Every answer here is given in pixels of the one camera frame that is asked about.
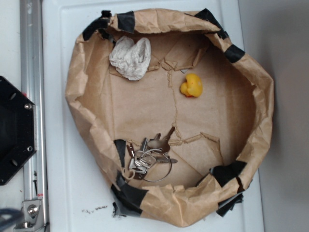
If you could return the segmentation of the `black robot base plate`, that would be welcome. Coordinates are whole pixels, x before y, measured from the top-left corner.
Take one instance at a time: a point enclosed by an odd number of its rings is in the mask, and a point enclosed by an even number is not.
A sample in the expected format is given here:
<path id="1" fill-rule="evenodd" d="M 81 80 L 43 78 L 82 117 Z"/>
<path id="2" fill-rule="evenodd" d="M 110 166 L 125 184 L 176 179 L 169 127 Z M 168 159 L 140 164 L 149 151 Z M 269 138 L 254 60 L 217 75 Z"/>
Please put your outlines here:
<path id="1" fill-rule="evenodd" d="M 34 103 L 0 77 L 0 184 L 6 185 L 36 152 Z"/>

